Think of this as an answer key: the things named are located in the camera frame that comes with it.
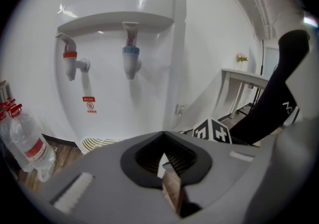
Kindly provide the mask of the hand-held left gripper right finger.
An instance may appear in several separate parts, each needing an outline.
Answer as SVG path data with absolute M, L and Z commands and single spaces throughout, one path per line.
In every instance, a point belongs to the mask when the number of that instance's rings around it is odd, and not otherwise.
M 165 132 L 165 148 L 183 160 L 176 224 L 263 224 L 272 220 L 270 170 L 276 138 L 260 147 L 209 142 Z

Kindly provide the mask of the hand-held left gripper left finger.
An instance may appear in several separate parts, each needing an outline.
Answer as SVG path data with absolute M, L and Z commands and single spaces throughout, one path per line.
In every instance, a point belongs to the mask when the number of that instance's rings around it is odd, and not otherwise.
M 41 188 L 62 223 L 174 224 L 179 215 L 162 193 L 158 163 L 136 153 L 162 137 L 154 132 L 102 146 L 62 169 Z

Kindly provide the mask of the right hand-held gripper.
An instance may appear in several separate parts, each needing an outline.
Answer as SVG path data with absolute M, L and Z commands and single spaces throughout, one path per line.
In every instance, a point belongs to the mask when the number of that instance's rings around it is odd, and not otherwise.
M 180 130 L 179 133 L 203 140 L 232 144 L 228 127 L 212 118 L 207 118 L 197 123 L 192 129 Z

